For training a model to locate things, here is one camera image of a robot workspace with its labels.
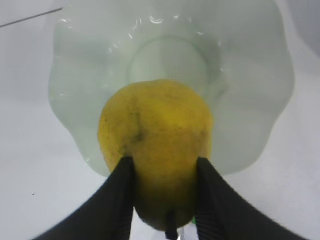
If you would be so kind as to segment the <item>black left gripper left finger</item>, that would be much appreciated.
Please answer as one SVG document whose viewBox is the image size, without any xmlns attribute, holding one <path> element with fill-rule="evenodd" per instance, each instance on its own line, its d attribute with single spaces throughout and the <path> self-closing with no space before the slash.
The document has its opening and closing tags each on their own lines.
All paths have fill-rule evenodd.
<svg viewBox="0 0 320 240">
<path fill-rule="evenodd" d="M 135 169 L 123 157 L 100 189 L 36 240 L 128 240 L 134 211 Z"/>
</svg>

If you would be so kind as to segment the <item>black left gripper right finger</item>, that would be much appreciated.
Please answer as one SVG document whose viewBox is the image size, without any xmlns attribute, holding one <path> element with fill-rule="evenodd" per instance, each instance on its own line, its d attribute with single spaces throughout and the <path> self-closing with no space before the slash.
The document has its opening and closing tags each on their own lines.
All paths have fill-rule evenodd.
<svg viewBox="0 0 320 240">
<path fill-rule="evenodd" d="M 208 159 L 197 160 L 195 214 L 200 240 L 293 240 L 295 234 L 271 220 L 233 190 Z"/>
</svg>

